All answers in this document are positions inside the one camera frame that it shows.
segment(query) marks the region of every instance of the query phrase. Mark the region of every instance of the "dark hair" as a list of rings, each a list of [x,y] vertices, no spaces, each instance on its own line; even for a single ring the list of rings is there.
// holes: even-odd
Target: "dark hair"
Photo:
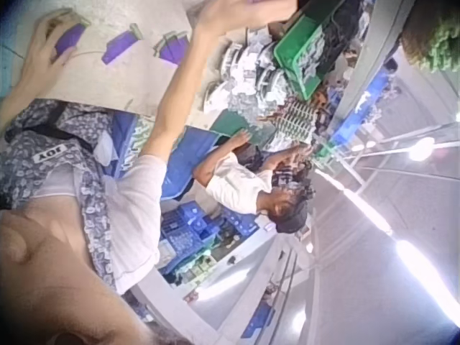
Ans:
[[[276,231],[284,234],[293,234],[301,230],[305,226],[307,217],[308,204],[300,196],[295,198],[295,203],[291,203],[290,207],[284,209],[282,214],[268,213],[269,220],[276,224]]]

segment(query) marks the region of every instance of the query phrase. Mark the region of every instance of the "green basket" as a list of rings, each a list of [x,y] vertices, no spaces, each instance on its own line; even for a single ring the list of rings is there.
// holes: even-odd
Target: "green basket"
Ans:
[[[302,71],[297,62],[317,35],[321,34],[321,25],[331,18],[331,15],[344,1],[310,0],[303,10],[304,14],[275,47],[275,58],[285,71],[290,85],[306,101],[310,99],[325,76],[316,75],[304,83]]]

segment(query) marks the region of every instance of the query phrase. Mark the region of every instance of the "merchandise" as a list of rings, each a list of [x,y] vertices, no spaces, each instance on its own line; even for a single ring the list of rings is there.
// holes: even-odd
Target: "merchandise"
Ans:
[[[267,28],[248,33],[246,47],[232,43],[221,64],[221,83],[208,87],[203,110],[235,111],[250,124],[269,116],[290,93],[284,72],[273,64],[274,42]]]

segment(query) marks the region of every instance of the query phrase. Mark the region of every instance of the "ceiling light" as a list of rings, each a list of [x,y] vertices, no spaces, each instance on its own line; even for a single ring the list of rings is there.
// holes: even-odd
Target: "ceiling light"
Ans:
[[[420,139],[414,146],[409,150],[409,158],[416,162],[423,162],[434,151],[434,138],[426,137]]]
[[[355,145],[351,148],[353,152],[358,152],[364,150],[366,147],[364,147],[363,144]]]
[[[342,185],[338,180],[334,180],[331,176],[329,176],[328,174],[325,174],[321,170],[315,169],[315,173],[317,173],[318,175],[322,176],[326,181],[328,181],[330,184],[332,184],[338,190],[344,190],[345,189],[344,185]]]
[[[420,280],[442,311],[457,327],[460,327],[460,305],[444,285],[436,268],[417,248],[407,241],[399,241],[396,244],[396,249],[410,272]]]
[[[223,292],[231,289],[233,286],[238,285],[239,283],[243,282],[247,275],[249,273],[249,270],[242,270],[239,271],[230,277],[227,277],[216,284],[210,285],[205,288],[197,288],[196,292],[198,293],[198,299],[199,300],[210,300],[217,295],[222,294]]]
[[[306,249],[310,254],[313,253],[313,243],[308,242]]]
[[[305,324],[306,320],[307,320],[307,315],[305,314],[304,310],[302,310],[297,315],[295,315],[293,319],[294,332],[300,333],[302,331],[303,325]]]
[[[377,228],[385,232],[388,236],[393,234],[393,230],[385,218],[383,218],[383,216],[378,213],[375,208],[370,206],[363,198],[349,189],[344,190],[344,194],[357,208],[362,211],[362,213],[366,215],[372,223],[374,223]]]

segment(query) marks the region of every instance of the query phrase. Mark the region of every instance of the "hand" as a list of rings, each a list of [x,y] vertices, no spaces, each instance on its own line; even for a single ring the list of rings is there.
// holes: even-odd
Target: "hand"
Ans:
[[[246,144],[251,139],[251,136],[251,133],[249,133],[246,129],[242,129],[230,138],[227,143],[236,149],[237,147],[241,147]]]
[[[70,47],[56,59],[55,45],[77,23],[76,14],[69,9],[54,11],[38,21],[16,86],[21,93],[34,99],[55,85],[64,64],[75,50],[75,47]]]
[[[289,19],[297,0],[212,0],[200,14],[197,29],[215,37],[242,27],[263,27]]]

